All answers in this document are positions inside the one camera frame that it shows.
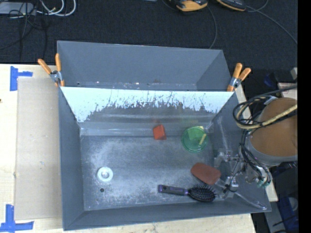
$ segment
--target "bin floor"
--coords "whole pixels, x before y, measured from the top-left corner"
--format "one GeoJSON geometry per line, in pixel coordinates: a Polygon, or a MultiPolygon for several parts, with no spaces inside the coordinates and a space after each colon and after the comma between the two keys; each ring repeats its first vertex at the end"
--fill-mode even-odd
{"type": "Polygon", "coordinates": [[[210,163],[212,153],[210,142],[199,153],[189,152],[177,136],[81,136],[85,210],[194,202],[189,196],[158,193],[157,186],[188,189],[200,183],[190,169],[198,162],[210,163]],[[96,177],[103,166],[113,171],[106,183],[96,177]]]}

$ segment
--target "brown sponge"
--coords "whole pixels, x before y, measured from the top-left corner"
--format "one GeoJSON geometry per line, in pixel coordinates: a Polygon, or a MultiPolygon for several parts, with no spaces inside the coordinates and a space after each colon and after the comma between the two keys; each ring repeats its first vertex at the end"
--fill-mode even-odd
{"type": "Polygon", "coordinates": [[[221,172],[218,169],[203,163],[196,163],[191,168],[191,173],[199,180],[209,185],[215,184],[221,176],[221,172]]]}

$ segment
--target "orange block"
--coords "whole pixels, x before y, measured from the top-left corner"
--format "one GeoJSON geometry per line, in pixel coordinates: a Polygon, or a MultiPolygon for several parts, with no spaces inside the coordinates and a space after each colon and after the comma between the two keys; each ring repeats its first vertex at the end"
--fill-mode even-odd
{"type": "Polygon", "coordinates": [[[155,140],[166,140],[165,129],[162,124],[154,127],[154,138],[155,140]]]}

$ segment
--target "black carpet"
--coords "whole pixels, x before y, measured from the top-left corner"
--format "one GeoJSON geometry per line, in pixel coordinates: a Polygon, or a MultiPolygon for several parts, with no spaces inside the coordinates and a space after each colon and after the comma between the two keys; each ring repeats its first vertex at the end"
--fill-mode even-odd
{"type": "MultiPolygon", "coordinates": [[[[44,2],[49,8],[60,4],[59,0],[44,2]]],[[[252,69],[243,82],[247,98],[273,90],[264,82],[269,74],[278,81],[293,81],[290,70],[297,66],[298,0],[244,0],[254,9],[267,2],[259,12],[252,13],[233,11],[208,0],[207,8],[190,16],[165,2],[77,0],[77,9],[69,17],[36,14],[26,22],[25,18],[2,15],[0,63],[36,64],[43,58],[54,64],[57,40],[211,47],[224,51],[230,73],[237,62],[252,69]]]]}

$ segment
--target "green cup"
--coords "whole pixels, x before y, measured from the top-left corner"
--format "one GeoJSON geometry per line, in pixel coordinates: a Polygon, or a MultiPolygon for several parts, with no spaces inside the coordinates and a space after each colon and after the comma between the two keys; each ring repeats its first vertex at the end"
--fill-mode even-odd
{"type": "Polygon", "coordinates": [[[207,135],[202,127],[186,129],[181,137],[184,148],[190,152],[200,152],[207,144],[207,135]]]}

